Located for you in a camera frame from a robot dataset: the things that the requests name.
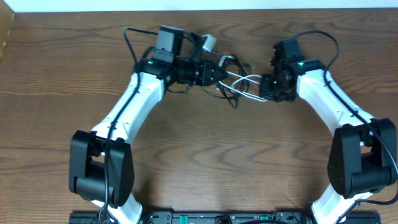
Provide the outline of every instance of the black cable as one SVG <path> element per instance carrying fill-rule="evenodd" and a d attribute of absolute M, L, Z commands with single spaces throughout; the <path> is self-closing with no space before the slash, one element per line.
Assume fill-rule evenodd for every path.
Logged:
<path fill-rule="evenodd" d="M 185 84 L 185 90 L 184 91 L 172 91 L 172 90 L 169 90 L 169 89 L 167 89 L 167 91 L 169 91 L 171 93 L 185 94 L 185 93 L 188 93 L 188 91 L 189 91 L 189 85 Z"/>
<path fill-rule="evenodd" d="M 336 45 L 336 55 L 332 58 L 332 60 L 330 60 L 329 64 L 326 66 L 326 69 L 323 71 L 323 81 L 325 82 L 325 86 L 327 86 L 329 88 L 329 90 L 334 94 L 334 96 L 336 98 L 339 99 L 339 101 L 348 109 L 349 112 L 351 112 L 351 114 L 353 116 L 355 116 L 356 118 L 358 118 L 362 123 L 364 123 L 364 125 L 373 133 L 373 136 L 380 142 L 380 144 L 382 145 L 383 149 L 386 150 L 392 165 L 394 166 L 395 172 L 398 175 L 398 167 L 397 167 L 397 162 L 394 160 L 394 157 L 392 156 L 386 142 L 383 140 L 383 138 L 379 135 L 379 133 L 363 118 L 361 117 L 357 111 L 355 111 L 354 109 L 352 109 L 347 102 L 345 102 L 341 96 L 339 96 L 339 94 L 336 93 L 336 91 L 330 86 L 330 82 L 326 79 L 326 73 L 329 70 L 329 68 L 331 67 L 331 65 L 333 64 L 333 62 L 337 59 L 339 53 L 340 53 L 340 46 L 338 44 L 338 41 L 330 34 L 324 32 L 324 31 L 320 31 L 320 30 L 311 30 L 311 31 L 306 31 L 306 32 L 302 32 L 300 34 L 297 34 L 295 36 L 293 36 L 293 38 L 297 38 L 300 37 L 302 35 L 307 35 L 307 34 L 323 34 L 327 37 L 329 37 Z M 398 201 L 398 189 L 397 189 L 397 193 L 395 195 L 395 197 L 389 201 L 386 202 L 380 202 L 380 201 L 375 201 L 375 200 L 368 200 L 368 199 L 358 199 L 352 208 L 350 208 L 347 212 L 347 214 L 354 209 L 355 206 L 357 206 L 359 203 L 361 202 L 365 202 L 365 203 L 371 203 L 371 204 L 375 204 L 375 205 L 391 205 L 395 202 Z"/>
<path fill-rule="evenodd" d="M 291 211 L 290 209 L 280 208 L 280 209 L 275 210 L 274 213 L 272 214 L 272 218 L 273 218 L 273 219 L 276 219 L 276 213 L 277 213 L 277 212 L 290 212 L 290 213 L 293 215 L 293 217 L 296 219 L 297 223 L 301 223 L 301 221 L 296 217 L 296 215 L 294 214 L 294 212 Z"/>
<path fill-rule="evenodd" d="M 352 205 L 347 209 L 347 211 L 345 211 L 341 216 L 338 217 L 336 223 L 340 223 L 340 221 L 341 221 L 342 219 L 344 219 L 344 217 L 346 217 L 352 210 L 354 210 L 354 208 L 355 208 L 357 205 L 359 205 L 358 200 L 356 200 L 356 201 L 354 202 L 354 204 L 352 204 Z"/>
<path fill-rule="evenodd" d="M 152 35 L 157 35 L 158 33 L 152 32 L 152 31 L 147 31 L 147 30 L 135 29 L 135 28 L 132 28 L 132 27 L 125 27 L 123 29 L 124 40 L 126 41 L 127 45 L 129 46 L 129 49 L 130 49 L 130 52 L 131 52 L 131 56 L 132 56 L 132 59 L 134 60 L 134 63 L 137 63 L 136 54 L 134 53 L 134 50 L 132 49 L 132 46 L 131 46 L 130 41 L 129 41 L 129 38 L 127 37 L 127 30 L 141 32 L 141 33 L 144 33 L 144 34 L 152 34 Z"/>
<path fill-rule="evenodd" d="M 216 54 L 219 56 L 224 56 L 223 54 L 219 53 L 219 52 L 211 52 L 212 54 Z M 239 61 L 239 59 L 237 58 L 237 56 L 235 55 L 231 55 L 233 57 L 234 60 L 228 60 L 228 62 L 232 65 L 236 65 L 238 67 L 238 71 L 239 71 L 239 75 L 241 75 L 242 77 L 247 76 L 246 71 L 244 70 L 241 62 Z M 226 65 L 222 65 L 223 70 L 226 70 Z M 243 82 L 240 83 L 240 86 L 238 88 L 239 91 L 244 91 L 244 87 L 245 85 L 247 86 L 246 91 L 250 90 L 250 84 L 248 80 L 244 80 Z M 234 92 L 233 90 L 230 90 L 229 88 L 225 88 L 223 85 L 219 84 L 217 82 L 217 88 L 220 90 L 222 96 L 218 96 L 215 95 L 213 93 L 210 93 L 209 91 L 207 91 L 204 87 L 204 83 L 202 83 L 201 89 L 208 95 L 218 98 L 218 99 L 227 99 L 228 103 L 234 108 L 236 109 L 238 107 L 238 100 L 239 97 L 241 96 L 239 93 Z"/>
<path fill-rule="evenodd" d="M 154 48 L 155 48 L 154 46 L 148 47 L 148 48 L 144 51 L 144 53 L 142 54 L 142 58 L 148 57 L 148 55 L 152 52 L 152 50 L 153 50 Z"/>
<path fill-rule="evenodd" d="M 189 56 L 188 57 L 180 57 L 180 60 L 184 60 L 184 59 L 190 60 L 190 59 L 192 59 L 192 57 L 194 55 L 196 55 L 196 52 L 198 50 L 201 51 L 201 48 L 197 47 L 197 41 L 195 41 L 195 39 L 193 38 L 193 36 L 190 32 L 184 31 L 183 33 L 185 34 L 185 36 L 183 36 L 183 38 L 189 40 L 193 44 L 193 47 L 192 47 L 191 51 L 189 52 Z"/>
<path fill-rule="evenodd" d="M 97 212 L 97 217 L 100 217 L 100 216 L 101 216 L 103 210 L 104 210 L 104 207 L 101 207 L 101 208 L 98 210 L 98 212 Z M 119 221 L 112 215 L 112 213 L 108 212 L 108 215 L 109 215 L 109 217 L 110 217 L 111 219 L 113 219 L 113 222 L 112 222 L 112 223 L 119 224 Z M 96 222 L 96 224 L 98 224 L 98 219 L 96 219 L 96 218 L 93 218 L 93 219 L 92 219 L 91 224 L 93 224 L 94 221 Z"/>

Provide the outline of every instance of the wire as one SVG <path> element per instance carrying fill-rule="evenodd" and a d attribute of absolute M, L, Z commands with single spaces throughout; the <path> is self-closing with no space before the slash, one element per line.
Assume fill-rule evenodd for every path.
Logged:
<path fill-rule="evenodd" d="M 244 95 L 244 96 L 246 96 L 246 97 L 248 97 L 250 99 L 254 99 L 254 100 L 257 100 L 257 101 L 260 101 L 260 102 L 266 102 L 267 101 L 266 99 L 261 98 L 261 97 L 256 96 L 256 95 L 253 95 L 251 93 L 247 93 L 247 92 L 245 93 L 245 92 L 242 92 L 242 91 L 239 91 L 239 90 L 235 90 L 234 88 L 232 88 L 232 87 L 230 87 L 228 85 L 225 85 L 224 83 L 222 83 L 220 81 L 219 81 L 219 84 L 223 85 L 225 88 L 227 88 L 227 89 L 229 89 L 229 90 L 231 90 L 233 92 L 240 93 L 240 94 L 242 94 L 242 95 Z"/>
<path fill-rule="evenodd" d="M 193 47 L 192 47 L 191 51 L 189 52 L 189 56 L 186 58 L 186 59 L 191 59 L 194 55 L 197 54 L 197 51 L 199 51 L 199 50 L 201 51 L 201 48 L 199 48 L 197 46 L 198 44 L 195 41 L 195 39 L 193 38 L 192 33 L 187 32 L 187 31 L 184 31 L 183 33 L 185 34 L 185 36 L 183 36 L 183 38 L 189 40 L 193 44 Z"/>
<path fill-rule="evenodd" d="M 242 77 L 241 75 L 237 75 L 237 74 L 232 73 L 232 72 L 227 72 L 227 73 L 228 73 L 229 75 L 234 75 L 234 76 L 236 76 L 236 77 L 240 77 L 240 79 L 236 80 L 235 82 L 233 82 L 233 83 L 231 84 L 231 87 L 232 87 L 232 88 L 234 88 L 234 86 L 235 86 L 238 82 L 241 82 L 242 80 L 247 80 L 247 81 L 250 81 L 250 82 L 253 82 L 253 83 L 255 83 L 255 84 L 260 85 L 259 82 L 250 79 L 250 77 L 258 77 L 258 78 L 261 78 L 260 75 L 248 75 L 248 76 L 246 76 L 246 77 Z"/>
<path fill-rule="evenodd" d="M 167 89 L 167 91 L 169 91 L 171 93 L 185 94 L 185 93 L 188 93 L 188 91 L 189 91 L 189 85 L 185 84 L 185 90 L 184 91 L 172 91 L 172 90 L 169 90 L 169 89 Z"/>
<path fill-rule="evenodd" d="M 293 217 L 296 219 L 297 223 L 301 223 L 301 221 L 296 217 L 296 215 L 294 214 L 294 212 L 291 211 L 290 209 L 286 209 L 286 208 L 280 208 L 280 209 L 275 210 L 274 213 L 272 214 L 272 218 L 273 218 L 273 219 L 276 219 L 276 213 L 277 213 L 277 212 L 283 212 L 283 211 L 285 211 L 285 212 L 290 212 L 290 213 L 293 215 Z"/>
<path fill-rule="evenodd" d="M 235 55 L 223 55 L 223 54 L 221 54 L 219 52 L 211 52 L 211 53 L 221 56 L 221 59 L 220 59 L 220 62 L 219 62 L 219 67 L 221 67 L 225 72 L 227 72 L 226 71 L 227 64 L 225 62 L 228 61 L 230 64 L 236 65 L 238 67 L 239 74 L 240 74 L 239 77 L 245 77 L 247 75 L 246 71 L 244 71 L 244 68 L 243 68 L 242 64 L 240 63 L 239 59 L 237 58 L 237 56 L 235 56 Z M 234 88 L 230 88 L 229 86 L 225 85 L 223 82 L 219 81 L 217 83 L 217 87 L 220 90 L 222 96 L 218 96 L 218 95 L 215 95 L 215 94 L 210 93 L 209 91 L 207 91 L 203 87 L 203 85 L 204 85 L 204 83 L 202 83 L 201 89 L 206 94 L 208 94 L 210 96 L 213 96 L 215 98 L 218 98 L 218 99 L 227 99 L 228 103 L 230 103 L 230 105 L 234 109 L 236 109 L 238 107 L 239 96 L 243 95 L 243 94 L 239 94 Z M 250 90 L 250 84 L 249 84 L 249 81 L 247 81 L 247 80 L 245 80 L 245 82 L 241 82 L 241 84 L 240 84 L 240 86 L 238 88 L 238 91 L 243 92 L 245 85 L 247 86 L 247 90 L 246 91 L 249 91 Z M 228 96 L 227 95 L 227 91 L 232 93 L 232 96 Z"/>
<path fill-rule="evenodd" d="M 123 29 L 124 40 L 126 41 L 127 45 L 129 46 L 129 49 L 130 49 L 130 52 L 131 52 L 131 56 L 132 56 L 132 59 L 134 60 L 134 63 L 137 63 L 136 54 L 134 53 L 134 50 L 132 49 L 132 45 L 131 45 L 131 43 L 130 43 L 129 38 L 127 37 L 127 31 L 128 31 L 128 30 L 136 31 L 136 32 L 141 32 L 141 33 L 144 33 L 144 34 L 152 34 L 152 35 L 157 35 L 158 33 L 152 32 L 152 31 L 147 31 L 147 30 L 135 29 L 135 28 L 132 28 L 132 27 L 125 27 L 125 28 Z"/>
<path fill-rule="evenodd" d="M 327 80 L 326 78 L 326 73 L 329 70 L 329 68 L 331 67 L 331 65 L 333 64 L 333 62 L 337 59 L 339 53 L 340 53 L 340 46 L 338 44 L 338 41 L 330 34 L 328 34 L 327 32 L 324 31 L 320 31 L 320 30 L 311 30 L 311 31 L 306 31 L 306 32 L 302 32 L 300 34 L 297 34 L 295 36 L 293 36 L 293 38 L 297 38 L 303 35 L 307 35 L 307 34 L 323 34 L 327 37 L 329 37 L 336 45 L 336 54 L 335 56 L 330 60 L 329 64 L 326 66 L 326 68 L 323 71 L 323 81 L 325 82 L 325 85 L 329 88 L 329 90 L 334 94 L 334 96 L 336 98 L 338 98 L 340 100 L 340 102 L 348 109 L 349 112 L 351 112 L 351 114 L 353 116 L 355 116 L 356 118 L 358 118 L 362 123 L 364 123 L 364 125 L 373 133 L 373 136 L 380 142 L 380 144 L 382 145 L 383 149 L 387 152 L 392 165 L 394 166 L 395 172 L 398 175 L 398 167 L 397 167 L 397 162 L 395 161 L 394 157 L 392 156 L 386 142 L 383 140 L 383 138 L 379 135 L 379 133 L 363 118 L 361 117 L 357 111 L 355 111 L 354 109 L 352 109 L 349 104 L 347 104 L 347 102 L 345 102 L 341 96 L 339 96 L 339 94 L 336 93 L 336 91 L 330 86 L 330 81 Z M 371 204 L 375 204 L 375 205 L 391 205 L 395 202 L 398 201 L 398 189 L 397 189 L 397 193 L 395 195 L 395 197 L 391 200 L 388 200 L 386 202 L 380 202 L 380 201 L 375 201 L 375 200 L 368 200 L 368 199 L 358 199 L 355 201 L 355 203 L 345 212 L 344 216 L 339 217 L 339 221 L 344 218 L 347 214 L 349 214 L 350 211 L 352 211 L 354 209 L 355 206 L 359 205 L 361 202 L 365 202 L 365 203 L 371 203 Z"/>
<path fill-rule="evenodd" d="M 152 52 L 152 50 L 153 50 L 154 48 L 155 48 L 154 46 L 148 47 L 148 48 L 144 51 L 144 53 L 142 54 L 142 58 L 148 57 L 148 55 Z"/>
<path fill-rule="evenodd" d="M 97 212 L 97 217 L 101 216 L 103 210 L 104 210 L 104 207 L 101 207 L 101 208 L 98 210 L 98 212 Z M 112 223 L 119 224 L 119 221 L 112 215 L 112 213 L 108 212 L 108 215 L 109 215 L 109 217 L 113 220 Z M 93 218 L 92 221 L 91 221 L 91 224 L 93 224 L 94 221 L 95 221 L 96 223 L 98 223 L 98 219 Z"/>

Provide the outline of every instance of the wooden table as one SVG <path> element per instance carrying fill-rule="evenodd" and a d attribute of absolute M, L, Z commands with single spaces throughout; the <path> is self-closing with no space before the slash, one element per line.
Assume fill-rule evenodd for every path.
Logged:
<path fill-rule="evenodd" d="M 69 143 L 108 114 L 131 76 L 122 28 L 169 24 L 212 33 L 216 49 L 271 72 L 272 46 L 298 32 L 333 34 L 337 83 L 364 110 L 398 124 L 398 9 L 18 14 L 0 64 L 0 222 L 66 223 L 96 210 L 68 189 Z M 131 34 L 138 55 L 155 37 Z M 307 58 L 335 53 L 320 35 Z M 306 102 L 242 99 L 234 110 L 195 87 L 166 94 L 134 142 L 134 194 L 175 210 L 305 208 L 328 185 L 331 134 Z M 396 186 L 373 199 L 388 200 Z M 396 223 L 398 206 L 362 205 Z"/>

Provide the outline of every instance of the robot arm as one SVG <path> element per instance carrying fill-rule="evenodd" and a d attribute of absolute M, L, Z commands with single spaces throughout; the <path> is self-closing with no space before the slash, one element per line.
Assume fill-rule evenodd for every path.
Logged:
<path fill-rule="evenodd" d="M 381 144 L 347 107 L 325 85 L 330 87 L 351 108 L 388 140 L 396 161 L 396 131 L 389 119 L 376 120 L 357 106 L 335 83 L 319 60 L 305 60 L 296 39 L 283 40 L 274 46 L 273 75 L 263 75 L 259 96 L 274 101 L 304 99 L 321 117 L 333 135 L 328 176 L 331 184 L 311 205 L 310 217 L 302 222 L 335 224 L 345 220 L 345 213 L 358 199 L 366 199 L 395 183 L 397 176 L 392 161 Z M 372 147 L 361 154 L 360 146 Z"/>
<path fill-rule="evenodd" d="M 189 58 L 178 57 L 184 35 L 193 42 Z M 119 223 L 137 224 L 142 205 L 132 195 L 134 168 L 131 146 L 151 109 L 162 100 L 165 91 L 174 82 L 189 86 L 212 85 L 228 75 L 212 61 L 201 60 L 203 51 L 211 51 L 215 38 L 202 37 L 184 30 L 161 26 L 152 59 L 142 58 L 135 66 L 127 90 L 102 122 L 90 133 L 77 131 L 70 146 L 69 189 L 83 199 L 102 207 L 105 198 L 104 164 L 93 156 L 104 155 L 109 144 L 109 205 L 108 211 Z M 136 87 L 138 91 L 129 101 Z M 117 119 L 111 136 L 111 123 Z"/>
<path fill-rule="evenodd" d="M 140 88 L 134 98 L 127 105 L 126 109 L 118 119 L 118 123 L 113 131 L 111 140 L 123 139 L 125 143 L 132 146 L 134 138 L 146 119 L 151 109 L 163 98 L 164 81 L 158 79 L 156 75 L 141 72 Z M 137 86 L 137 73 L 133 73 L 131 81 L 123 96 L 116 103 L 111 112 L 100 124 L 97 124 L 91 132 L 96 133 L 98 137 L 106 138 L 109 127 L 116 114 L 124 106 L 127 99 Z M 104 202 L 92 200 L 95 205 L 102 207 Z M 118 208 L 108 207 L 109 212 L 120 222 L 136 224 L 142 213 L 142 205 L 136 201 L 133 194 L 130 193 L 127 201 Z"/>

